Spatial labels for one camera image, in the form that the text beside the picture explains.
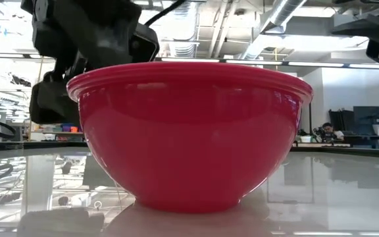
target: plastic bowl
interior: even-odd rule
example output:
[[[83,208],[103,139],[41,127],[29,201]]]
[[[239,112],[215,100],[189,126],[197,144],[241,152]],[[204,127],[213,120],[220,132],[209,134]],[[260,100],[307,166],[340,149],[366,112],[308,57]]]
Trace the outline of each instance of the plastic bowl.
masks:
[[[224,63],[138,63],[68,85],[93,155],[146,206],[206,213],[236,205],[285,159],[302,80]]]
[[[311,142],[311,136],[302,136],[301,137],[301,142],[303,143],[310,143]]]

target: wall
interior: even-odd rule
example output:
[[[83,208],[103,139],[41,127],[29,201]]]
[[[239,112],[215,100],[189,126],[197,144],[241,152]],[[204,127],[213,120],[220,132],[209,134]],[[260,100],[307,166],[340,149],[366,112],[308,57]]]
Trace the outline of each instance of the wall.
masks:
[[[305,75],[303,80],[314,89],[314,99],[311,102],[311,114],[313,128],[320,126],[325,122],[325,113],[322,110],[324,106],[324,88],[322,85],[322,69],[318,68]],[[303,105],[301,114],[301,129],[309,132],[309,105]]]
[[[329,110],[353,110],[353,106],[379,106],[379,70],[319,68],[303,77],[315,92],[313,128],[330,121]],[[308,129],[308,105],[304,105],[301,128]]]

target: shelf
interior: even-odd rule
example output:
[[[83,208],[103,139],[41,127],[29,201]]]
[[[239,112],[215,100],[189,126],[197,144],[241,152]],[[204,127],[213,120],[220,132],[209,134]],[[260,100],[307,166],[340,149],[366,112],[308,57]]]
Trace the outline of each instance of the shelf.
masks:
[[[32,132],[41,134],[58,134],[58,135],[83,135],[82,132]]]

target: bowl rim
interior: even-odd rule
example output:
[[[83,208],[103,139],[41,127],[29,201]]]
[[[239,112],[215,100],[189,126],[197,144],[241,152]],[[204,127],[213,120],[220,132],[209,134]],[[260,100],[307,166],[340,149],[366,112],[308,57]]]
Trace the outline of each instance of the bowl rim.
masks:
[[[190,80],[194,81],[200,80],[196,76],[203,72],[204,76],[206,74],[215,76],[212,80],[227,80],[265,88],[276,88],[297,94],[304,104],[310,103],[313,98],[312,87],[302,79],[289,74],[245,65],[204,62],[149,62],[108,66],[75,76],[66,87],[69,97],[78,102],[81,92],[86,89],[115,82],[135,83],[139,80],[144,83],[159,82],[159,80],[150,79],[150,76],[164,74],[164,71],[175,75],[193,74],[194,77]]]

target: person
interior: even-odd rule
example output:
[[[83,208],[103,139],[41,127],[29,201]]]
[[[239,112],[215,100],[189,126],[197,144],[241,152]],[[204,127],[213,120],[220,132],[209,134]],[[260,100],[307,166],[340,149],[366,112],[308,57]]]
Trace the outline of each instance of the person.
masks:
[[[326,132],[332,132],[336,136],[337,139],[342,140],[342,141],[344,140],[344,136],[345,135],[343,134],[343,132],[341,132],[341,131],[335,131],[333,129],[333,125],[331,123],[326,122],[325,124],[322,125],[322,128]]]

